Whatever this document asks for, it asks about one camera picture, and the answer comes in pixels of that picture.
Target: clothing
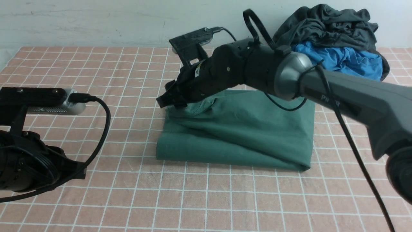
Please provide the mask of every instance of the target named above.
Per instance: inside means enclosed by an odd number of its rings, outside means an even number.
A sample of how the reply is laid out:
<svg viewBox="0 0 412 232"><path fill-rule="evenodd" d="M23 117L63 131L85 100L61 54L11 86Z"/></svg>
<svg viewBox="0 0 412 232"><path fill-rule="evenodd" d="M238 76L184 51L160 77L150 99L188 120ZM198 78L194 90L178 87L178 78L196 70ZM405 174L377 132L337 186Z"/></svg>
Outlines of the clothing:
<svg viewBox="0 0 412 232"><path fill-rule="evenodd" d="M314 65L323 60L326 70L376 81L382 76L382 58L367 51L357 52L351 47L314 47L310 41L295 45L292 50L306 54Z"/></svg>
<svg viewBox="0 0 412 232"><path fill-rule="evenodd" d="M338 11L327 4L301 7L280 26L273 40L277 46L310 41L315 47L351 47L356 51L377 54L382 58L382 81L390 68L385 57L376 51L374 32L378 25L369 20L366 9Z"/></svg>
<svg viewBox="0 0 412 232"><path fill-rule="evenodd" d="M302 101L273 98L290 108ZM168 107L156 157L304 171L310 168L314 111L311 101L286 112L260 91L224 90L183 109Z"/></svg>

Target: pink grid tablecloth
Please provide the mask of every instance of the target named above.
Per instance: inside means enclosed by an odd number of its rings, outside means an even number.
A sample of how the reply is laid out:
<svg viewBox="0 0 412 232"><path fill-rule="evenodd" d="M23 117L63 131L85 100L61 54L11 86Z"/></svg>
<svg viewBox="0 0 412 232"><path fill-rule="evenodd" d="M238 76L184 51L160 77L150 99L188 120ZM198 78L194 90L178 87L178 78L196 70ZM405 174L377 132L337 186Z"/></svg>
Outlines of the pink grid tablecloth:
<svg viewBox="0 0 412 232"><path fill-rule="evenodd" d="M385 82L412 85L412 49L380 52L392 70ZM334 113L321 106L309 171L157 161L164 111L155 97L179 68L179 58L167 48L22 48L0 74L2 86L57 86L101 96L113 121L86 180L0 204L0 230L387 231ZM365 127L347 122L397 231L410 231L412 207L390 187L385 159L374 161ZM103 131L104 112L90 103L81 115L29 115L25 125L71 159L85 160Z"/></svg>

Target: folded green cloth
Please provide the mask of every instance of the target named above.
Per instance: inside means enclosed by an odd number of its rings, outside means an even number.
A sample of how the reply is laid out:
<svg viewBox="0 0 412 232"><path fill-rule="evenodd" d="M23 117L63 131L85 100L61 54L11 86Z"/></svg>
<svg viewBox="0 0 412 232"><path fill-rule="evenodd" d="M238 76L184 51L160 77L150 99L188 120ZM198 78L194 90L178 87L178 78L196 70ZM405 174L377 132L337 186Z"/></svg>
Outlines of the folded green cloth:
<svg viewBox="0 0 412 232"><path fill-rule="evenodd" d="M287 108L302 101L273 99ZM156 157L305 171L310 168L314 112L311 101L288 112L260 91L224 90L183 109L168 107Z"/></svg>

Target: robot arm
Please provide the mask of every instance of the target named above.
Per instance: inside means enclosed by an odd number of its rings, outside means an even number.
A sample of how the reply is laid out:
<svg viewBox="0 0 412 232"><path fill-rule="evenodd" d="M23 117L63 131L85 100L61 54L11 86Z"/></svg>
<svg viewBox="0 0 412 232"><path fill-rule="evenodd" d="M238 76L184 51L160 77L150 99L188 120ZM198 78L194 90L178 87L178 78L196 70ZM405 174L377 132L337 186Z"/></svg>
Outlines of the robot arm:
<svg viewBox="0 0 412 232"><path fill-rule="evenodd" d="M185 107L246 84L283 100L305 97L332 108L321 74L312 69L306 55L292 52L287 46L273 50L244 39L219 46L211 57L205 58L196 55L201 46L188 48L195 32L170 40L186 65L176 81L166 84L166 93L157 98L160 107ZM190 65L187 60L194 58L200 62ZM366 126L374 159L389 156L386 171L391 184L412 202L412 88L326 70L323 73L341 113Z"/></svg>

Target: white wall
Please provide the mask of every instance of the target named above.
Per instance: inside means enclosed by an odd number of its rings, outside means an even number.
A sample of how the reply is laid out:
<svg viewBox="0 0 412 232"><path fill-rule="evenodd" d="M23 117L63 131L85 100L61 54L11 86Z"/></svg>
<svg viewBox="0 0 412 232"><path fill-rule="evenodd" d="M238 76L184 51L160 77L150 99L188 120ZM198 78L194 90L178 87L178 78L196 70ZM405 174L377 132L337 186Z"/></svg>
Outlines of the white wall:
<svg viewBox="0 0 412 232"><path fill-rule="evenodd" d="M298 7L318 0L1 0L0 47L168 46L201 27L225 26L249 36L242 11L251 8L273 35ZM335 9L366 8L378 45L412 47L411 0L329 0ZM228 42L223 32L213 44Z"/></svg>

